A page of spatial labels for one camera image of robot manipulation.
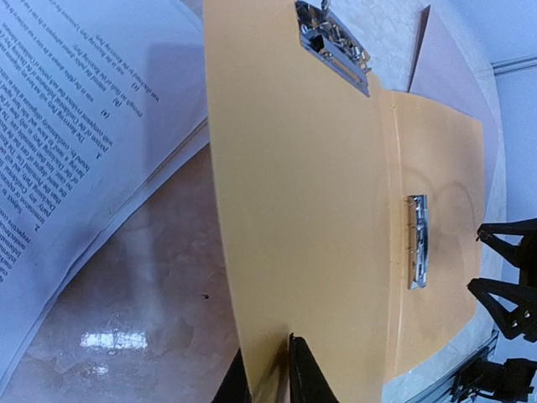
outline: black plastic part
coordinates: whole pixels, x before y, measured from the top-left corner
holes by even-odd
[[[535,371],[537,362],[528,359],[508,359],[504,365],[486,358],[476,359],[457,376],[451,401],[461,402],[475,396],[503,403],[528,401],[534,391],[531,381]]]
[[[212,403],[251,403],[241,350],[237,351]]]
[[[487,309],[508,340],[523,334],[529,342],[537,341],[537,288],[490,279],[473,279],[468,290]],[[501,296],[517,307],[508,311],[493,296]]]
[[[291,403],[338,403],[303,338],[289,337]]]
[[[498,238],[498,234],[522,237],[519,245]],[[537,287],[537,219],[483,224],[477,230],[478,239],[520,269],[519,283]]]
[[[311,38],[310,46],[315,52],[320,53],[325,48],[325,40],[322,35]]]
[[[289,336],[291,403],[338,403],[303,338]],[[232,361],[212,403],[251,403],[241,350]]]

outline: clipboard clip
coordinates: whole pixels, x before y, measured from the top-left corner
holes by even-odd
[[[322,0],[321,8],[300,0],[295,6],[302,46],[369,97],[370,56],[330,10],[330,0]]]
[[[409,288],[425,288],[429,271],[429,205],[427,195],[408,197]]]

